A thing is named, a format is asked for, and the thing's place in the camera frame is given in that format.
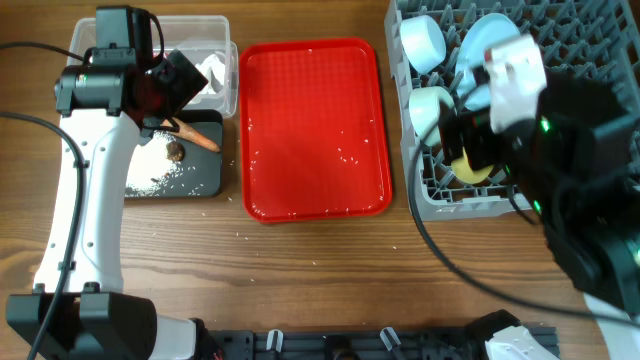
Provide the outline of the white napkin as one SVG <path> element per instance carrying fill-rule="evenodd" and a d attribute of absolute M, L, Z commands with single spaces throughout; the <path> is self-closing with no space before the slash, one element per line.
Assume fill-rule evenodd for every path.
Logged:
<path fill-rule="evenodd" d="M 197 63 L 195 67 L 208 81 L 208 84 L 198 93 L 199 96 L 214 95 L 224 90 L 226 70 L 221 53 L 213 53 Z"/>

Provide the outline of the orange carrot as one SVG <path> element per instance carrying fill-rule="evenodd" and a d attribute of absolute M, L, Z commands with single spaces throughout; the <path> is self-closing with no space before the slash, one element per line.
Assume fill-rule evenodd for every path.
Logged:
<path fill-rule="evenodd" d="M 190 125 L 182 122 L 179 119 L 175 119 L 174 122 L 178 125 L 179 130 L 177 132 L 173 132 L 174 136 L 177 136 L 181 139 L 187 140 L 189 142 L 192 142 L 200 147 L 203 147 L 209 151 L 215 152 L 215 153 L 219 153 L 221 151 L 220 146 L 214 142 L 213 140 L 210 140 L 209 138 L 205 137 L 204 135 L 202 135 L 200 132 L 196 131 L 193 127 L 191 127 Z"/>

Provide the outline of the yellow plastic cup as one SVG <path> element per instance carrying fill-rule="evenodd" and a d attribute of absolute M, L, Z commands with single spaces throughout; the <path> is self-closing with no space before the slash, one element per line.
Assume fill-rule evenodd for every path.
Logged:
<path fill-rule="evenodd" d="M 493 165 L 483 167 L 480 170 L 473 170 L 466 151 L 463 151 L 462 157 L 453 160 L 450 167 L 459 181 L 469 185 L 483 182 L 494 170 Z"/>

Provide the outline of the brown food scrap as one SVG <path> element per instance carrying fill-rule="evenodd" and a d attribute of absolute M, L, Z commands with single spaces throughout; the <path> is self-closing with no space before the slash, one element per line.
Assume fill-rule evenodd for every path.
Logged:
<path fill-rule="evenodd" d="M 181 162 L 186 155 L 184 146 L 178 141 L 169 142 L 166 145 L 166 158 L 174 163 Z"/>

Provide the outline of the white rice pile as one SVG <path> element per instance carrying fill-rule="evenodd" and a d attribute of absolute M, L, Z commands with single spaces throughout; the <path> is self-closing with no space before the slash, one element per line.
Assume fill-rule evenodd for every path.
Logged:
<path fill-rule="evenodd" d="M 135 148 L 126 181 L 126 197 L 153 197 L 164 193 L 169 181 L 182 171 L 179 162 L 168 158 L 167 146 L 176 141 L 176 137 L 160 132 L 145 145 Z"/>

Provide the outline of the green bowl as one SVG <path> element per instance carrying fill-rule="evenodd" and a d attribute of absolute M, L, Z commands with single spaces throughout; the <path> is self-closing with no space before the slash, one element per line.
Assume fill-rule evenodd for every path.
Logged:
<path fill-rule="evenodd" d="M 443 87 L 425 87 L 414 89 L 409 98 L 410 120 L 416 136 L 423 139 L 427 146 L 433 147 L 441 143 L 440 132 L 435 128 L 428 130 L 438 123 L 442 108 L 454 108 L 454 100 Z"/>

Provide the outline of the light blue plate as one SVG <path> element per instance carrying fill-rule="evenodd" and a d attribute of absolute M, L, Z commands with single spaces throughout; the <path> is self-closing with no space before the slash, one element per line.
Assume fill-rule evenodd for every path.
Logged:
<path fill-rule="evenodd" d="M 459 97 L 477 86 L 472 69 L 484 63 L 484 52 L 519 34 L 515 23 L 500 13 L 490 13 L 474 23 L 462 41 L 457 57 L 455 75 L 462 75 L 456 88 Z"/>

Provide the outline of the light blue bowl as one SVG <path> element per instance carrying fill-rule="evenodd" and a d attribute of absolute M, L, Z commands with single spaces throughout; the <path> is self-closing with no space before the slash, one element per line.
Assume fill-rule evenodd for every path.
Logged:
<path fill-rule="evenodd" d="M 428 15 L 403 20 L 400 24 L 403 50 L 413 68 L 427 74 L 446 57 L 446 43 L 438 23 Z"/>

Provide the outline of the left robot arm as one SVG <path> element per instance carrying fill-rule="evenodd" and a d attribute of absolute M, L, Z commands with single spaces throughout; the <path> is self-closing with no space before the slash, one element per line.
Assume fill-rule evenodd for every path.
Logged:
<path fill-rule="evenodd" d="M 176 132 L 176 114 L 206 85 L 158 18 L 129 5 L 96 11 L 95 45 L 54 92 L 63 155 L 47 250 L 30 294 L 12 295 L 9 326 L 47 359 L 220 359 L 200 319 L 158 314 L 123 291 L 120 231 L 140 140 Z"/>

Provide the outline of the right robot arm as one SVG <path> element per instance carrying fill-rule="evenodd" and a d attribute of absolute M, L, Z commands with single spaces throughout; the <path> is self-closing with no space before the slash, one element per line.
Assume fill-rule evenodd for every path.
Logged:
<path fill-rule="evenodd" d="M 606 83 L 550 74 L 535 111 L 502 131 L 490 108 L 440 123 L 445 159 L 499 165 L 539 216 L 547 246 L 585 296 L 613 359 L 639 356 L 639 116 Z"/>

